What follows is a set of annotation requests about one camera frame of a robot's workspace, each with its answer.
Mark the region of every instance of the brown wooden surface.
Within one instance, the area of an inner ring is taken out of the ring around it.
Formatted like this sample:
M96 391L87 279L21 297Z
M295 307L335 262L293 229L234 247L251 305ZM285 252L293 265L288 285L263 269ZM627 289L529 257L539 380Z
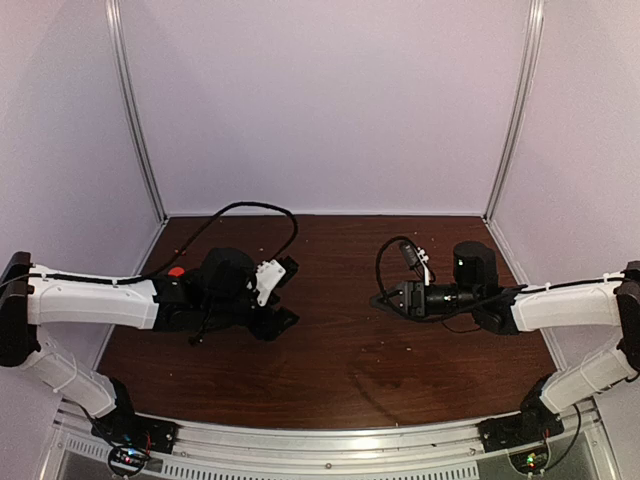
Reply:
M162 263L202 222L173 219L147 267ZM213 246L267 259L289 235L283 217L225 217L183 257L199 265ZM482 221L460 217L300 217L287 252L298 275L279 293L300 322L263 343L240 327L192 348L186 333L116 328L100 371L122 380L141 412L251 427L360 428L441 422L518 409L553 364L541 335L454 335L369 307L374 259L394 235L425 247L438 282L452 280L453 246L495 245ZM383 264L388 286L413 278L397 248ZM503 284L513 284L502 258ZM473 326L469 318L449 322Z

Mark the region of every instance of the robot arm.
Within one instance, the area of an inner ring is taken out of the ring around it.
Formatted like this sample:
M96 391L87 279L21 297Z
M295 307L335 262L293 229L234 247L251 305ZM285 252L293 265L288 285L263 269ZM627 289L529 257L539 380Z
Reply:
M417 265L407 249L420 250L409 239L399 240L408 265ZM580 365L541 379L522 402L521 413L482 422L486 451L562 433L558 413L640 372L640 262L584 282L505 288L498 284L495 253L480 243L464 242L454 249L454 278L449 285L402 282L373 297L372 305L425 323L467 312L478 326L498 335L552 326L621 327Z
M274 308L274 290L296 272L289 257L256 266L226 248L213 249L199 268L179 276L122 281L33 265L28 253L18 252L0 277L0 366L28 371L78 403L92 418L94 435L170 453L176 425L136 415L122 383L78 362L43 326L85 322L192 331L197 345L208 331L241 325L258 339L274 340L298 320Z

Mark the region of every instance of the wire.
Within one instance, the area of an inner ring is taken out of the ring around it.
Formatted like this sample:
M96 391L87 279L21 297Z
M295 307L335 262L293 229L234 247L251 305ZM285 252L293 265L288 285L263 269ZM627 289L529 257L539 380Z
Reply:
M547 466L549 465L549 462L551 462L551 447L549 447L549 437L545 434L544 436L544 447L547 450L547 461L544 463L544 467L541 468L540 470L538 470L538 473L534 473L533 471L531 472L521 472L520 470L518 470L515 465L513 464L512 460L511 460L511 453L509 453L509 450L507 450L507 456L509 457L509 465L511 466L511 469L516 472L518 475L521 475L523 477L527 477L527 478L532 478L534 475L539 475L539 476L544 476L544 471L547 468Z
M47 275L47 277L53 280L64 280L69 282L85 282L85 283L94 283L94 284L100 284L100 285L132 285L134 283L139 283L144 280L149 280L155 277L156 275L162 273L164 270L169 268L177 259L179 259L187 251L187 249L191 246L191 244L195 242L196 239L202 234L202 232L204 232L213 222L215 222L218 218L220 218L229 210L232 210L238 207L258 207L258 208L264 208L265 210L273 210L275 212L284 214L287 218L289 218L289 220L291 220L291 224L293 225L293 231L291 232L291 236L271 258L276 258L278 255L282 254L287 248L289 248L289 246L293 243L293 241L298 236L298 220L296 219L295 215L291 213L289 210L282 207L278 207L276 205L271 205L269 203L263 203L263 202L235 202L235 203L230 203L226 207L221 208L216 213L211 215L202 225L200 225L200 227L196 229L195 232L193 232L193 234L191 234L191 236L187 239L187 241L184 242L184 244L175 251L175 254L169 260L163 263L160 267L156 268L152 272L147 273L145 275L138 275L136 277L128 277L128 278L120 278L115 281L110 278L84 277L81 275L71 275L67 273L53 273L51 275Z
M473 332L477 332L479 330L482 330L482 327L470 328L468 330L454 330L449 325L447 325L446 320L444 322L442 322L442 326L444 328L446 328L447 330L449 330L451 333L458 333L458 334L473 333Z
M565 283L556 283L554 285L549 285L549 287L540 287L535 288L533 290L522 290L519 293L522 295L530 295L532 293L542 293L547 290L556 290L558 288L566 288L566 287L577 287L579 285L591 285L594 283L605 283L606 282L624 282L629 280L625 277L609 277L606 280L604 278L590 278L588 280L576 280L574 282L565 282Z
M499 293L498 295L493 295L491 297L487 297L483 300L478 300L477 302L474 302L470 305L467 305L466 307L461 307L458 308L450 313L444 314L444 315L439 315L437 317L431 317L431 318L425 318L425 317L414 317L413 315L409 315L407 312L401 310L400 308L398 308L392 301L391 298L389 296L389 292L387 292L387 290L385 289L384 286L384 282L382 280L382 272L381 272L381 268L380 268L380 264L382 263L382 257L384 256L384 253L387 251L387 249L393 245L394 243L397 242L407 242L409 245L411 245L412 248L417 250L417 246L416 244L413 242L413 240L411 240L409 237L405 237L403 235L399 235L396 237L392 237L389 240L387 240L381 247L380 250L378 250L378 254L376 255L376 263L375 263L375 272L376 272L376 282L378 283L378 290L380 291L380 295L382 296L382 299L384 301L384 303L396 314L400 315L402 318L405 318L407 320L411 320L412 322L418 322L418 323L442 323L445 320L449 320L450 318L453 317L457 317L458 315L460 315L461 313L467 313L470 312L471 310L480 307L482 305L485 305L487 303L492 303L496 300L500 300L501 298L506 298L509 297L511 295L514 294L514 292L519 292L520 290L522 290L523 288L526 288L526 285L520 285L517 287L513 287L510 289L505 289L503 292Z
M386 242L384 242L384 244L380 247L380 249L378 250L378 254L376 255L376 263L375 263L375 271L376 271L376 282L378 283L378 290L380 291L380 295L382 296L382 299L384 300L384 303L396 314L400 315L402 318L406 318L407 320L411 320L413 322L422 322L422 323L434 323L434 322L429 322L429 321L425 321L423 318L421 317L414 317L413 315L409 315L408 313L404 312L403 310L400 310L400 308L398 308L389 298L389 293L387 292L387 290L384 287L384 282L382 281L382 272L380 269L380 264L382 263L382 257L384 255L384 252L387 251L387 249L393 245L394 243L397 242L407 242L409 245L411 245L411 247L414 250L417 250L418 247L416 246L415 243L413 243L413 240L411 240L409 237L405 237L404 235L399 235L397 237L392 237L389 240L387 240Z
M89 420L89 423L98 433L100 438L102 438L102 440L104 440L107 443L107 445L111 447L111 451L107 455L107 466L109 467L109 470L111 470L111 472L114 475L117 475L118 477L122 477L122 478L131 478L139 474L142 470L144 470L149 460L151 460L151 455L149 455L151 452L151 435L149 434L149 432L145 432L147 436L147 446L144 452L133 445L117 445L114 442L112 442L109 436L102 431L102 428L100 427L96 419L89 414L86 408L84 408L82 405L80 405L77 402L73 402L73 403L75 403L78 407L80 407L85 417L87 417L87 420ZM124 452L126 455L130 457L132 450L135 452L136 458L141 461L141 464L138 467L136 467L135 470L132 470L132 471L128 471L123 468L120 468L120 471L119 471L117 467L113 464L114 457L118 455L119 452Z
M576 427L576 433L573 436L573 438L571 439L571 443L569 443L569 446L567 447L567 449L562 453L562 455L560 455L560 457L555 461L555 463L549 467L546 467L544 469L545 472L548 472L549 470L551 470L552 468L556 468L558 466L558 464L560 462L562 462L562 460L564 460L566 458L567 455L569 455L569 452L571 451L571 449L573 448L573 446L576 444L576 442L578 441L578 437L580 436L580 429L582 428L582 414L580 413L580 409L578 408L577 405L573 405L573 408L576 411L576 415L578 415L578 426Z
M18 280L22 280L24 278L30 278L30 277L39 277L40 275L35 274L35 273L25 273L24 275L18 275L17 277L13 277L11 280L7 280L6 282L0 283L0 290L2 290L4 287L6 287L7 285L16 282Z

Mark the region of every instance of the white backdrop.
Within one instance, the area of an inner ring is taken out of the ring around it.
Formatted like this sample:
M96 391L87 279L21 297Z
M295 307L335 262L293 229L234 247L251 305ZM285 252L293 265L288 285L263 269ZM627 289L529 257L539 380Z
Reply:
M0 6L0 271L13 252L129 275L157 225L123 114L102 0ZM57 326L89 363L106 328ZM0 477L35 478L59 397L0 369Z
M545 7L540 60L496 221L532 282L640 259L640 4ZM554 329L579 362L607 328ZM623 478L637 478L640 381L597 398Z
M136 99L170 214L479 214L528 2L137 0Z

